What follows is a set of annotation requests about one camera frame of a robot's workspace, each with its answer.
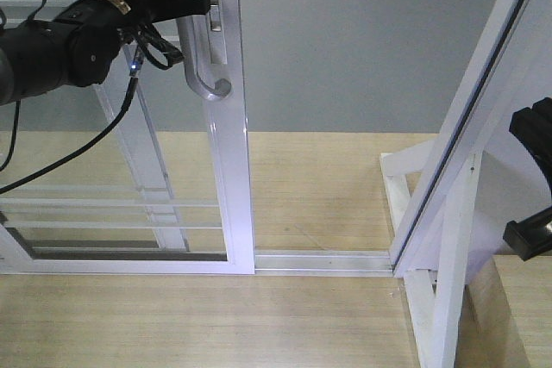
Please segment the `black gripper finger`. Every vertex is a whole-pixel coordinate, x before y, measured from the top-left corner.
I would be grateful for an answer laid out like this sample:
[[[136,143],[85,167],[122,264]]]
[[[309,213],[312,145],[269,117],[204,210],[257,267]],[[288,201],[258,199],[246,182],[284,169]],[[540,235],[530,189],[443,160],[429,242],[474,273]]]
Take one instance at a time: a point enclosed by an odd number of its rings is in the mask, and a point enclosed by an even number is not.
[[[551,189],[551,98],[514,112],[509,132],[535,160]]]
[[[551,250],[551,208],[522,221],[509,221],[503,240],[521,260],[532,259]]]

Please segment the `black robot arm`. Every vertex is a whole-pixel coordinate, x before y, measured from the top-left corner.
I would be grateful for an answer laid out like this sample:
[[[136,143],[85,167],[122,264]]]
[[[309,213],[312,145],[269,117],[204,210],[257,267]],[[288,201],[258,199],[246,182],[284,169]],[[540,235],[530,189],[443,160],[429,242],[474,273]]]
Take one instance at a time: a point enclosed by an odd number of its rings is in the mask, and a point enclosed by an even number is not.
[[[393,267],[357,238],[365,138],[444,126],[419,202],[536,0],[1,0],[1,258],[22,273]]]

